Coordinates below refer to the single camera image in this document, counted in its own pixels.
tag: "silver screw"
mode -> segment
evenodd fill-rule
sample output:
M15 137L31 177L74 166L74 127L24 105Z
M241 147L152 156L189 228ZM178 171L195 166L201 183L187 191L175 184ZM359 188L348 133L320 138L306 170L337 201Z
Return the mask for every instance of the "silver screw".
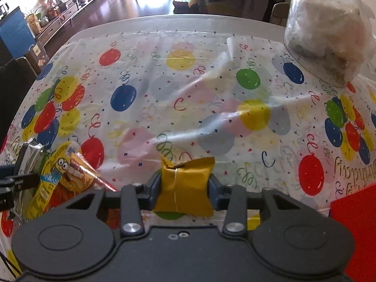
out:
M123 230L127 233L136 233L141 230L141 226L137 223L127 223L123 226Z
M179 232L177 235L179 235L181 238L187 238L189 237L189 233L188 232Z
M169 236L168 236L168 238L169 239L178 239L179 237L176 235L176 234L170 234Z
M228 223L226 229L230 232L240 232L244 230L244 225L241 223Z

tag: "wooden floor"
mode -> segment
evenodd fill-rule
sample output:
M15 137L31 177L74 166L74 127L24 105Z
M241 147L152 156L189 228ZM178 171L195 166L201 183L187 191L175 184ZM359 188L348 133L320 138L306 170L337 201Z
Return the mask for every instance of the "wooden floor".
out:
M57 50L74 34L100 24L152 15L172 14L173 0L94 0L67 23L45 45L52 57Z

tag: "plastic bag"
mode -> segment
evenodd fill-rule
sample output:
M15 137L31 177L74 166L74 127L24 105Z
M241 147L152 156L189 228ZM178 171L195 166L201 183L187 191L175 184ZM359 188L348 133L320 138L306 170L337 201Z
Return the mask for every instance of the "plastic bag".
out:
M343 87L376 52L370 18L361 0L291 0L285 45L313 75Z

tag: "balloon print tablecloth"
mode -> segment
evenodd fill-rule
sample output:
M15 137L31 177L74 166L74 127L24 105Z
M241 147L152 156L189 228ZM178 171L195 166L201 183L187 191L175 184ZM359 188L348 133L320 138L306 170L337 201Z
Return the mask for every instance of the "balloon print tablecloth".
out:
M51 152L73 140L121 188L145 183L160 154L173 162L214 156L222 183L274 187L327 214L330 201L375 180L375 93L360 75L333 88L266 39L103 35L55 54L23 101L0 161L14 162L30 137ZM216 215L204 222L221 221ZM146 217L202 223L183 214Z

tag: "tablecloth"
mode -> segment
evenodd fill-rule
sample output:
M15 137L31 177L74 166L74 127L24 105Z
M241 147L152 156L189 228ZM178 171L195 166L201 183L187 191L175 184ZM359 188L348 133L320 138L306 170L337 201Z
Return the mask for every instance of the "tablecloth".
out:
M30 137L51 152L76 141L120 189L147 182L160 154L175 163L214 156L222 183L277 188L328 214L332 200L375 181L375 93L361 75L331 87L267 39L180 31L81 39L61 47L29 90L0 163L15 162ZM223 213L144 217L220 225Z

